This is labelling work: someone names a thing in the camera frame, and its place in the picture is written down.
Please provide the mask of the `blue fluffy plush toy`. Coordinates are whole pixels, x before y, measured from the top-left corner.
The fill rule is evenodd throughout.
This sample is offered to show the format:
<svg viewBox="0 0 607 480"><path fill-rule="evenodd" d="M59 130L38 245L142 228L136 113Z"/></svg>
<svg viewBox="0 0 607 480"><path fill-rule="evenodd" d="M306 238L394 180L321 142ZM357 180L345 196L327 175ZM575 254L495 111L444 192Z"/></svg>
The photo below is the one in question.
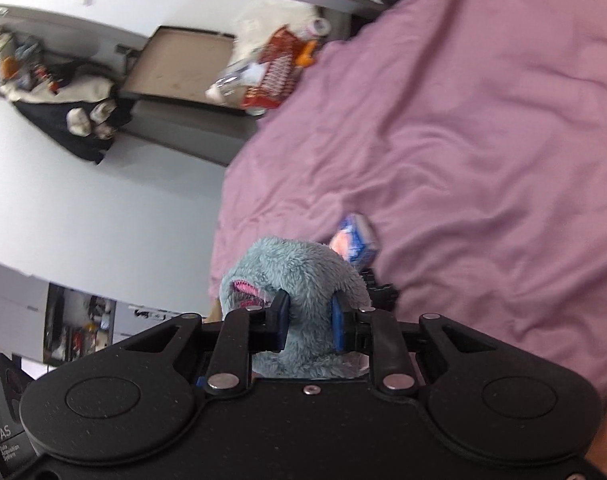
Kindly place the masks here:
<svg viewBox="0 0 607 480"><path fill-rule="evenodd" d="M343 292L350 307L371 305L360 274L326 245L264 237L226 272L219 289L222 314L238 308L268 307L276 294L290 295L285 348L253 357L264 378L352 379L365 373L360 354L335 350L332 297Z"/></svg>

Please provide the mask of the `blue tissue pack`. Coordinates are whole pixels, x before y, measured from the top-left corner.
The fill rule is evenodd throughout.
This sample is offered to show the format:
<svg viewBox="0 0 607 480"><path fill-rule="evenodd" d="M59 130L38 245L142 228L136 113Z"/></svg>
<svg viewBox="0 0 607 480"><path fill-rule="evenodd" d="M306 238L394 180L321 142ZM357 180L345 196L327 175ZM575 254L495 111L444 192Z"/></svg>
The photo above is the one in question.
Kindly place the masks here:
<svg viewBox="0 0 607 480"><path fill-rule="evenodd" d="M378 240L372 226L362 214L348 214L328 243L358 271L368 268L379 252Z"/></svg>

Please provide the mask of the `kitchen shelf niche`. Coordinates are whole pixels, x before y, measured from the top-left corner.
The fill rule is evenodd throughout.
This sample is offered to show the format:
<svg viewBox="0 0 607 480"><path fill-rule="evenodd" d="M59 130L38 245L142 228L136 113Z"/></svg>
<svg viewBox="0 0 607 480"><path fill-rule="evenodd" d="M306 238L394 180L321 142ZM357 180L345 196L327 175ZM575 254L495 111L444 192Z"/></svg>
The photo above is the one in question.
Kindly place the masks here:
<svg viewBox="0 0 607 480"><path fill-rule="evenodd" d="M43 331L43 362L61 366L113 343L117 302L49 284Z"/></svg>

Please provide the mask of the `grey door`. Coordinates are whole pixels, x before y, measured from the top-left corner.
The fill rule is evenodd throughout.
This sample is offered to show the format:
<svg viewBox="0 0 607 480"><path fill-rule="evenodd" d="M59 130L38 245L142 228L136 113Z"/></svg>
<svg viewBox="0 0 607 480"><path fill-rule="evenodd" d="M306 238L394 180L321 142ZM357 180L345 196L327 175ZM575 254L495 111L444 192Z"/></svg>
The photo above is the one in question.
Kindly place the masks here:
<svg viewBox="0 0 607 480"><path fill-rule="evenodd" d="M219 166L229 166L257 131L257 119L222 107L141 100L126 130L133 136Z"/></svg>

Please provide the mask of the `purple bed sheet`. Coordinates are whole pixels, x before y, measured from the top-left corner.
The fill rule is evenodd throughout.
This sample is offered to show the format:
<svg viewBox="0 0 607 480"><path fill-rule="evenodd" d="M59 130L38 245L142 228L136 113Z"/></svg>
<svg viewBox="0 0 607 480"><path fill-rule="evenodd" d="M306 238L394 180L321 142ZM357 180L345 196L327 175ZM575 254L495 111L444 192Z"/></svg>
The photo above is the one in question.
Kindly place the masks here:
<svg viewBox="0 0 607 480"><path fill-rule="evenodd" d="M438 312L607 400L607 0L402 0L324 47L223 181L209 292L255 240L369 220Z"/></svg>

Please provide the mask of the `clear plastic bottle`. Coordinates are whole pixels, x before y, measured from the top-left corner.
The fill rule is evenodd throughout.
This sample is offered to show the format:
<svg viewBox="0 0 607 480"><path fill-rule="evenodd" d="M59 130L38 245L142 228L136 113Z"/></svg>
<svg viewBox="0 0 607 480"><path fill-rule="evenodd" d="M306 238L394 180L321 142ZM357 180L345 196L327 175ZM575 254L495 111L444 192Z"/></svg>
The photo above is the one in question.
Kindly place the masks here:
<svg viewBox="0 0 607 480"><path fill-rule="evenodd" d="M257 62L238 62L230 65L206 90L205 96L214 104L241 107L246 91L261 83L266 70L264 64Z"/></svg>

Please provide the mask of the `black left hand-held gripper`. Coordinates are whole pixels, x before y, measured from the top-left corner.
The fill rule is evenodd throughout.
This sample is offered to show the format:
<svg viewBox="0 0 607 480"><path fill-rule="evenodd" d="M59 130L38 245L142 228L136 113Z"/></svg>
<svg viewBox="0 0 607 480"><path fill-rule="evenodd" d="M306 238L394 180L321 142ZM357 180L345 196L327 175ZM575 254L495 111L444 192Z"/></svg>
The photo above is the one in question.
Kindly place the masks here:
<svg viewBox="0 0 607 480"><path fill-rule="evenodd" d="M0 479L32 464L37 453L19 417L19 404L34 380L0 353Z"/></svg>

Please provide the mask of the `brown framed board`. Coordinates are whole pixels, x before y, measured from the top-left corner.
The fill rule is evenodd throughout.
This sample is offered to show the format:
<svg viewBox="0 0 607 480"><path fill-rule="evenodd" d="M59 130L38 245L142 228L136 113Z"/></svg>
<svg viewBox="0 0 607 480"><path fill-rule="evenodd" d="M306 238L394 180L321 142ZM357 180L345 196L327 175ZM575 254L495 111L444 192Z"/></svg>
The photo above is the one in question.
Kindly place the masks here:
<svg viewBox="0 0 607 480"><path fill-rule="evenodd" d="M160 26L134 60L121 91L133 99L210 106L206 91L228 66L234 37Z"/></svg>

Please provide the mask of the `orange small object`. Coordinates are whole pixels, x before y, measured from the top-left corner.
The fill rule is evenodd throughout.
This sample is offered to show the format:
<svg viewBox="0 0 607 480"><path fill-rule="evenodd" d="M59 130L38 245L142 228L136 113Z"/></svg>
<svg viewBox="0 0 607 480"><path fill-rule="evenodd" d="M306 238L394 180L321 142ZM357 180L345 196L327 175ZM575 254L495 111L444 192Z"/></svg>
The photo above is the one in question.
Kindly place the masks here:
<svg viewBox="0 0 607 480"><path fill-rule="evenodd" d="M307 68L314 64L314 52L317 49L317 40L308 41L295 60L295 65L300 68Z"/></svg>

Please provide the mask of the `red plastic basket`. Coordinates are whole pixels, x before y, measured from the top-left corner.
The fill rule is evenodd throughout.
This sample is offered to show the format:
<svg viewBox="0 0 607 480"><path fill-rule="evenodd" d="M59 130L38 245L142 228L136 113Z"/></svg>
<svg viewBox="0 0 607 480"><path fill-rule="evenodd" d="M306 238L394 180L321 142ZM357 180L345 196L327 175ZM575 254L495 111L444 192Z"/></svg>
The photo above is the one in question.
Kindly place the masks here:
<svg viewBox="0 0 607 480"><path fill-rule="evenodd" d="M296 60L305 49L305 41L282 26L262 47L257 58L260 74L247 87L242 107L247 113L275 110L295 89Z"/></svg>

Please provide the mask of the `black and white hanging clothes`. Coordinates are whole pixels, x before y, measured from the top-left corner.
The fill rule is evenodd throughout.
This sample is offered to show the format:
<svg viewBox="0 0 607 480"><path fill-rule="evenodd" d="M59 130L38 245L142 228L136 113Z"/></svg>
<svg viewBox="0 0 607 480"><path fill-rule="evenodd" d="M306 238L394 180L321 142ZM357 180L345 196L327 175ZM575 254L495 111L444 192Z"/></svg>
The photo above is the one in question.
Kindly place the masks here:
<svg viewBox="0 0 607 480"><path fill-rule="evenodd" d="M134 106L108 67L56 54L7 27L0 27L0 96L61 148L95 165L131 122Z"/></svg>

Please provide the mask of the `white cylinder can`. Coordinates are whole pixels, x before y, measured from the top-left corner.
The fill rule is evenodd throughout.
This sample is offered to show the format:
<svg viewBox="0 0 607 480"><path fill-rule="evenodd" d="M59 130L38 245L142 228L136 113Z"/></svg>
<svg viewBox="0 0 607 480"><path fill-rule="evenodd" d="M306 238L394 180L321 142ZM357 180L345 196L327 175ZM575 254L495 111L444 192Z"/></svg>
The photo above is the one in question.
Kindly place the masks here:
<svg viewBox="0 0 607 480"><path fill-rule="evenodd" d="M319 40L327 37L332 32L332 24L326 19L318 16L313 18L302 31L302 38L305 41Z"/></svg>

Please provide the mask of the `white plastic bag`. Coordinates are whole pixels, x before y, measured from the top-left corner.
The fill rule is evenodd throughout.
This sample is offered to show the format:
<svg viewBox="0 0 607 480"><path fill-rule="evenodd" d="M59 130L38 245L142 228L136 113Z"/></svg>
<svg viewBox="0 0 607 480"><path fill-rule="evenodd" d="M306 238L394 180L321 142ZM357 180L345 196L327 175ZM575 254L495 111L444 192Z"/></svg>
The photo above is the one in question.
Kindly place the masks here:
<svg viewBox="0 0 607 480"><path fill-rule="evenodd" d="M291 32L301 32L320 15L315 6L293 0L253 0L233 21L234 44L231 63L248 58L264 46L272 35L286 26Z"/></svg>

